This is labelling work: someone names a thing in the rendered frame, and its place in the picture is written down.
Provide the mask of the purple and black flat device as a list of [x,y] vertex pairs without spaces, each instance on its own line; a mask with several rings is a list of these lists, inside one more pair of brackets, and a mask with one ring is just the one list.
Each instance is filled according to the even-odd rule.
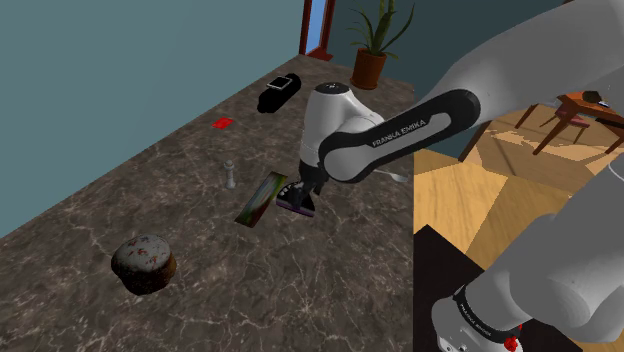
[[313,200],[308,193],[303,191],[302,182],[292,182],[284,186],[276,196],[276,204],[308,217],[315,215]]

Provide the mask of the colourful flat book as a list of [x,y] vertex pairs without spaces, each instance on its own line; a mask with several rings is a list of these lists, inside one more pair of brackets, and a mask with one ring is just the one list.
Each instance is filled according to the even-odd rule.
[[286,180],[287,176],[277,172],[270,172],[235,218],[235,222],[253,228],[283,187]]

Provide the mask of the black oblong box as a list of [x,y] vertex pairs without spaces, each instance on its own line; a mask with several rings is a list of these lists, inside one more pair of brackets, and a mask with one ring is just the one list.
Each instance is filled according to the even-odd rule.
[[285,76],[293,79],[287,88],[278,91],[266,87],[266,90],[260,94],[257,105],[259,113],[275,113],[300,90],[301,79],[298,75],[289,73]]

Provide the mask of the silver spoon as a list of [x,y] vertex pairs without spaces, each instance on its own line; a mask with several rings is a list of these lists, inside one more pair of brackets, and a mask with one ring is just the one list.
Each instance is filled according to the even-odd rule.
[[375,172],[377,172],[377,173],[381,173],[381,174],[388,175],[388,176],[390,176],[390,177],[391,177],[394,181],[396,181],[396,182],[405,183],[405,182],[408,182],[408,181],[409,181],[409,178],[408,178],[408,177],[406,177],[406,176],[402,176],[402,175],[399,175],[399,174],[396,174],[396,173],[392,173],[392,172],[388,172],[388,171],[383,171],[383,170],[378,170],[378,169],[375,169],[375,170],[373,170],[373,171],[375,171]]

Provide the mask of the green plant in brown pot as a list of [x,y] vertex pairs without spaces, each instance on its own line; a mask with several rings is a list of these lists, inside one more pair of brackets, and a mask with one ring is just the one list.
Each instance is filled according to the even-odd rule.
[[353,1],[358,5],[358,8],[352,8],[352,11],[357,13],[362,21],[354,21],[354,25],[348,27],[348,30],[359,33],[362,40],[350,43],[351,46],[358,46],[350,82],[359,89],[374,90],[378,87],[378,80],[387,58],[399,59],[396,54],[388,51],[388,47],[410,27],[414,17],[415,5],[412,5],[406,23],[391,39],[387,40],[386,37],[396,14],[396,0],[379,0],[376,25],[373,25],[372,20],[357,0]]

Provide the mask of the red framed door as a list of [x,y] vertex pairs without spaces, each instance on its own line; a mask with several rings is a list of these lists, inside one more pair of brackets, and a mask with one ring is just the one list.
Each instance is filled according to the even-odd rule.
[[304,0],[299,53],[330,61],[330,31],[336,0]]

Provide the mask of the black robot stand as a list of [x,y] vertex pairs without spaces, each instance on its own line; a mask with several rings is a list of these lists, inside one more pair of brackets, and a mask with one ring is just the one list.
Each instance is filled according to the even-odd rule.
[[[434,302],[453,294],[483,269],[428,225],[414,234],[413,247],[412,352],[441,352],[431,319]],[[583,352],[557,329],[535,320],[523,324],[518,348],[524,352]]]

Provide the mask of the brown cake with white icing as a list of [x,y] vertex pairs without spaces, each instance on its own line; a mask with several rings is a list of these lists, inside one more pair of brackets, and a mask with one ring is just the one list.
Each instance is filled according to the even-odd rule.
[[164,238],[145,234],[115,251],[111,269],[129,292],[142,296],[165,288],[176,273],[177,262]]

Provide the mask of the brown wooden chair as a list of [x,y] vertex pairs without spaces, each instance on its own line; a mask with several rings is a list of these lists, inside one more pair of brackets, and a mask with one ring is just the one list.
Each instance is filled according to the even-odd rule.
[[534,155],[539,154],[552,139],[569,125],[580,126],[582,129],[587,128],[588,124],[579,117],[579,114],[593,116],[596,111],[600,112],[600,109],[596,110],[594,105],[582,102],[580,99],[572,99],[568,95],[559,96],[558,100],[561,102],[561,105],[543,125],[548,124],[552,120],[557,120],[557,124],[533,151]]

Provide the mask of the brown wooden table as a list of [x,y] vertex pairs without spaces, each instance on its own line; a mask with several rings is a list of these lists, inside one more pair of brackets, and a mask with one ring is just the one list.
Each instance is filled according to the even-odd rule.
[[[592,103],[585,101],[583,99],[585,92],[575,92],[560,95],[557,99],[562,103],[561,106],[569,109],[570,112],[575,114],[584,114],[588,116],[594,116],[596,119],[601,119],[604,121],[609,121],[606,127],[608,127],[613,133],[618,136],[618,140],[613,143],[606,151],[605,154],[609,154],[618,148],[622,143],[624,143],[624,117],[620,116],[616,111],[611,109],[610,107],[600,106],[598,103]],[[519,128],[526,119],[531,115],[531,113],[535,110],[535,108],[539,104],[533,104],[528,107],[528,109],[524,112],[520,120],[516,123],[515,128]],[[555,138],[560,132],[562,132],[567,124],[572,120],[572,117],[565,116],[557,125],[549,132],[549,134],[545,137],[545,139],[538,145],[538,147],[533,151],[533,155],[537,155],[541,152],[544,147]],[[469,155],[471,150],[474,148],[480,137],[484,134],[485,130],[489,127],[491,122],[484,123],[480,125],[478,130],[475,132],[467,146],[464,148],[462,153],[460,154],[458,160],[463,162],[466,157]]]

